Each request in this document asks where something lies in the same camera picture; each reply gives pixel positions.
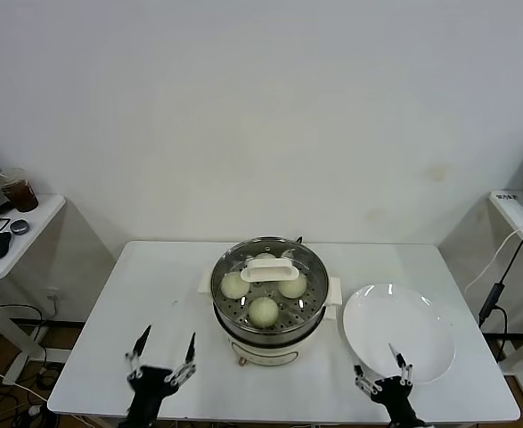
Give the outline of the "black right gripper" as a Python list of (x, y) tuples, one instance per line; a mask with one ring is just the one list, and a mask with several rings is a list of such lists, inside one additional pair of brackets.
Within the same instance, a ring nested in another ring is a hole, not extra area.
[(356, 364), (353, 365), (355, 385), (364, 393), (372, 393), (372, 401), (387, 410), (390, 418), (388, 427), (424, 427), (425, 422), (416, 415), (408, 399), (413, 388), (413, 366), (406, 363), (403, 354), (392, 343), (388, 346), (400, 369), (400, 375), (374, 382), (366, 376), (362, 366)]

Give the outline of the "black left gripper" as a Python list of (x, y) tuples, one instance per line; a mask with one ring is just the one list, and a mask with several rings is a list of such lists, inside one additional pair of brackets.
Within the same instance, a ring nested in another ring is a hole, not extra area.
[(133, 349), (125, 354), (129, 364), (127, 382), (134, 397), (127, 412), (126, 427), (151, 427), (157, 420), (162, 401), (176, 394), (196, 372), (195, 334), (192, 335), (183, 364), (173, 372), (170, 369), (142, 366), (141, 356), (151, 332), (148, 325), (135, 341)]

